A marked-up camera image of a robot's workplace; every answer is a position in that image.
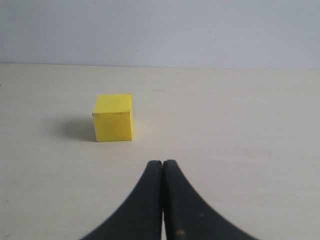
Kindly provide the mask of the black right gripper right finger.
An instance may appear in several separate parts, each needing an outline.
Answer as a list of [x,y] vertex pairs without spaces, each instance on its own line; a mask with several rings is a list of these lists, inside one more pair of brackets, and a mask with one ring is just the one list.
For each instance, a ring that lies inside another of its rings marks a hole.
[[211,208],[175,160],[163,163],[163,212],[168,240],[252,240]]

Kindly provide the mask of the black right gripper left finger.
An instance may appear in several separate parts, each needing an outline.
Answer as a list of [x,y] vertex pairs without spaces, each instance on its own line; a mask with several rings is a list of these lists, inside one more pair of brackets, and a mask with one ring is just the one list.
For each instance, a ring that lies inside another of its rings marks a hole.
[[162,176],[162,162],[149,161],[125,201],[83,239],[160,240],[163,221]]

